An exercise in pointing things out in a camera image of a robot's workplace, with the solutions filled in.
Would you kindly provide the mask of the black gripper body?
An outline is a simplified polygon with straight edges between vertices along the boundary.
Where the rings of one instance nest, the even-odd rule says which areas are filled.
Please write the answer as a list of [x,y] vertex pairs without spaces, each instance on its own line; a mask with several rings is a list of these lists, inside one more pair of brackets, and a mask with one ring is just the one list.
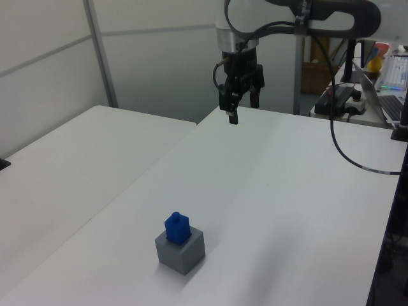
[[226,73],[226,83],[234,81],[236,77],[241,78],[256,69],[257,49],[244,49],[241,53],[231,53],[222,51],[222,58],[229,59],[224,65]]

